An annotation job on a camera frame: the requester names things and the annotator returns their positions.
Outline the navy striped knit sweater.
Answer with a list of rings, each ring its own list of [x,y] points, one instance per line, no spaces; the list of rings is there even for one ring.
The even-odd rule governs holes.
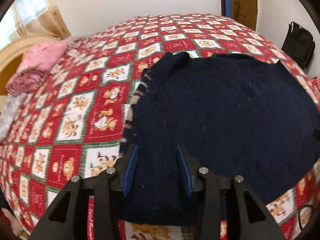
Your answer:
[[[134,223],[191,224],[178,146],[218,176],[242,175],[269,204],[319,159],[319,111],[281,62],[246,54],[191,58],[166,53],[144,70],[124,124],[120,153],[138,147],[129,195],[119,207]]]

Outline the red christmas patchwork bedspread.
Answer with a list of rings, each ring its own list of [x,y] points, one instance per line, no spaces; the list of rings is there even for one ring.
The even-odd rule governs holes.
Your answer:
[[[135,17],[84,38],[21,104],[1,143],[1,191],[28,235],[73,175],[98,175],[119,155],[130,102],[144,69],[166,52],[190,57],[247,53],[282,62],[319,104],[319,89],[267,38],[214,14]]]

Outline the grey floral pillow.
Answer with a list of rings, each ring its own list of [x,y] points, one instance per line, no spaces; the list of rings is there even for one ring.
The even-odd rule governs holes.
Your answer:
[[[9,94],[4,103],[3,112],[1,113],[0,121],[0,140],[3,142],[7,137],[8,131],[11,128],[12,123],[14,122],[18,110],[26,96],[26,93],[21,93],[18,96],[13,96]]]

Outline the pink folded blanket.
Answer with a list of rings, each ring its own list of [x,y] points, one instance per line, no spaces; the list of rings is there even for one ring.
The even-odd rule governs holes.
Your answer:
[[[5,88],[13,96],[31,92],[48,75],[67,50],[65,41],[44,42],[32,46]]]

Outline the black bag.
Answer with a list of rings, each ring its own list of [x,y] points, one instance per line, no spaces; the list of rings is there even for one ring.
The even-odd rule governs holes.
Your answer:
[[[308,30],[296,22],[291,22],[281,49],[289,55],[300,68],[307,69],[315,51],[315,42]]]

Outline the cream wooden headboard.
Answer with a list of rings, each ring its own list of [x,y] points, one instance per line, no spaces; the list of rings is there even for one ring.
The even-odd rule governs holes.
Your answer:
[[[50,35],[31,35],[19,38],[1,50],[1,96],[7,95],[5,85],[16,72],[30,47],[38,43],[53,41],[60,41],[60,39]]]

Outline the brown wooden door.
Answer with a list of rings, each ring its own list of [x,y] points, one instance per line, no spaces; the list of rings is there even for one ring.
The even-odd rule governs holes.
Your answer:
[[[221,0],[221,14],[255,30],[258,0]]]

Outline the beige checked curtain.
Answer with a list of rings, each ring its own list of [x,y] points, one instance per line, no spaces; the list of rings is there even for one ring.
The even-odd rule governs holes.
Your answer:
[[[15,0],[11,7],[20,37],[44,34],[63,40],[70,36],[54,0]]]

